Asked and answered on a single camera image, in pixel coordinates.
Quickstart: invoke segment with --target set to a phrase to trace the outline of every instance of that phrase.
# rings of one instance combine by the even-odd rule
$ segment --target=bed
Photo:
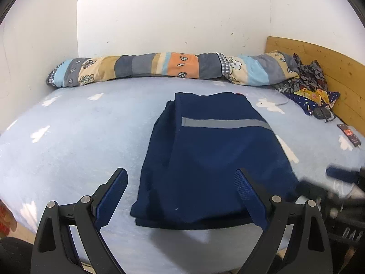
[[[297,51],[269,37],[266,49],[272,46],[272,50]],[[297,104],[269,86],[240,86],[222,79],[144,77],[57,89],[14,121],[0,137],[1,199],[18,222],[35,232],[47,202],[74,203],[92,194],[122,167],[128,172],[128,187],[101,232],[126,273],[208,274],[239,268],[262,232],[253,224],[162,230],[138,227],[129,215],[153,125],[176,92],[245,95],[277,135],[299,179],[321,183],[342,196],[352,190],[351,185],[325,177],[330,163],[359,168],[365,161],[365,152],[353,147],[336,126],[342,123],[338,118],[325,123],[306,116]],[[354,120],[346,119],[350,125]],[[352,129],[365,143],[361,133]],[[87,262],[77,230],[72,228],[72,232],[79,255]],[[281,247],[289,235],[288,228]]]

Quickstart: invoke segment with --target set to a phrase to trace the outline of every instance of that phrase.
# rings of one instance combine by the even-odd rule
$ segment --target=red object
[[[0,232],[3,233],[5,236],[7,236],[10,233],[10,229],[2,222],[0,222]]]
[[[357,138],[354,132],[351,131],[351,129],[345,123],[338,124],[337,126],[343,131],[343,133],[355,147],[361,145],[361,141],[359,140],[359,138]]]
[[[0,204],[0,217],[4,218],[5,215],[7,215],[7,211],[5,210],[5,208]]]

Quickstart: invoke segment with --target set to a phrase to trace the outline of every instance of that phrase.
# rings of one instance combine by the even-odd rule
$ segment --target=folded navy garment
[[[287,201],[298,183],[274,132],[246,97],[175,94],[156,121],[141,170],[136,224],[210,229],[251,222],[237,169]]]

